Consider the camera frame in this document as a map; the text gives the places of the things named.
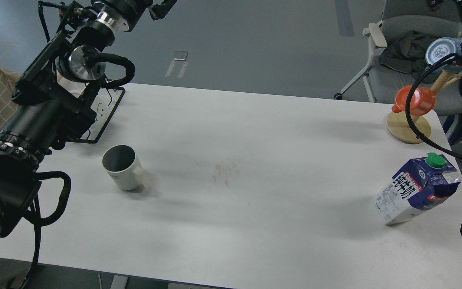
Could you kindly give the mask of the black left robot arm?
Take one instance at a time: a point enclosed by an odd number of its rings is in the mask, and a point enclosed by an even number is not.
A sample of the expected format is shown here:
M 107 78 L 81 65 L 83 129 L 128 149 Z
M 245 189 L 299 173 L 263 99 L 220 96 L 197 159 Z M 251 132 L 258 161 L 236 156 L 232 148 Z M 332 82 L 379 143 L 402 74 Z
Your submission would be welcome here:
M 119 89 L 135 75 L 126 57 L 104 53 L 117 31 L 130 32 L 145 11 L 153 20 L 164 19 L 176 1 L 93 0 L 38 1 L 38 14 L 48 35 L 43 8 L 58 9 L 59 27 L 15 84 L 11 100 L 18 105 L 0 131 L 0 238 L 8 236 L 25 218 L 34 228 L 31 266 L 20 288 L 34 277 L 42 228 L 65 212 L 71 178 L 62 171 L 37 172 L 44 157 L 62 150 L 67 142 L 83 142 L 95 123 L 91 109 L 100 89 Z

